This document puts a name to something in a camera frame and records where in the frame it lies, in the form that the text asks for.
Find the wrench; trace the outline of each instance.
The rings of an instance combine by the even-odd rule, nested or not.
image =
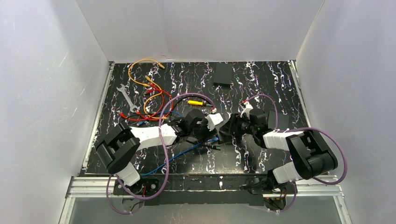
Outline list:
[[[129,98],[127,92],[125,92],[125,86],[124,86],[123,84],[121,84],[121,88],[118,88],[118,87],[117,87],[117,90],[120,91],[120,92],[122,92],[122,94],[124,95],[125,99],[127,100],[128,104],[129,104],[129,107],[130,107],[131,112],[132,112],[132,113],[136,113],[138,108],[137,108],[137,106],[135,106],[135,105],[132,103],[132,101],[131,101],[131,99]]]

